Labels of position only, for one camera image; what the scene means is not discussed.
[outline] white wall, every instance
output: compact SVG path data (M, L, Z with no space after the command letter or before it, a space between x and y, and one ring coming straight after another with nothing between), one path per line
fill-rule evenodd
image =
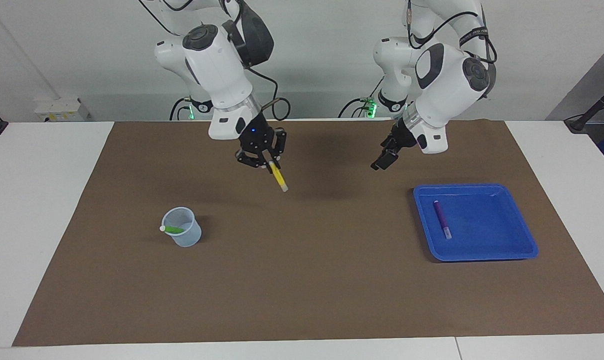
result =
M604 55L581 78L580 82L553 109L546 120L563 120L583 114L604 96ZM604 109L590 119L591 123L604 123Z
M604 53L604 0L483 3L500 57L498 82L490 100L460 118L545 119ZM348 100L368 95L382 76L373 45L405 33L403 0L249 4L276 42L271 60L256 68L279 80L293 117L334 117ZM185 93L181 80L156 64L153 48L165 34L137 0L0 0L0 21L54 91L80 96L96 120L165 119ZM443 35L455 38L450 29ZM42 96L46 86L15 75L26 70L9 53L0 55L0 112L31 121L30 105L10 105ZM250 76L267 100L272 85Z

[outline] green marker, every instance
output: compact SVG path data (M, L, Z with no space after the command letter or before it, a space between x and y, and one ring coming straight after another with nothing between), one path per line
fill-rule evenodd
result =
M169 234L182 234L184 232L184 229L181 227L175 227L175 226L160 226L160 231L164 231L165 233L169 233Z

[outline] table surface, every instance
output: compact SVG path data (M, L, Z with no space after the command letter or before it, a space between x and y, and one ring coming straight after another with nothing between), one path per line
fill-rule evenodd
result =
M561 122L507 125L604 291L604 157ZM12 123L0 136L0 359L604 359L604 334L10 348L112 126Z

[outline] purple marker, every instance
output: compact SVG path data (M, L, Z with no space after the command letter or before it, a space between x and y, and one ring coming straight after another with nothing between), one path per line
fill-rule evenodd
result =
M452 239L451 230L449 229L449 224L447 224L447 219L444 217L444 212L442 211L442 207L440 206L440 202L435 200L433 202L433 207L435 207L435 214L437 214L437 219L439 220L439 225L444 230L444 236L447 240Z

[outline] plastic cup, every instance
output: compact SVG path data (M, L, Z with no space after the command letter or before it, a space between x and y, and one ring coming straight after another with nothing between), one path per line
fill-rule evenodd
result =
M172 237L173 241L182 248L193 246L202 237L202 228L195 220L193 211L188 207L170 209L162 218L162 226L173 226L184 229L179 234L171 234L164 231L164 234Z

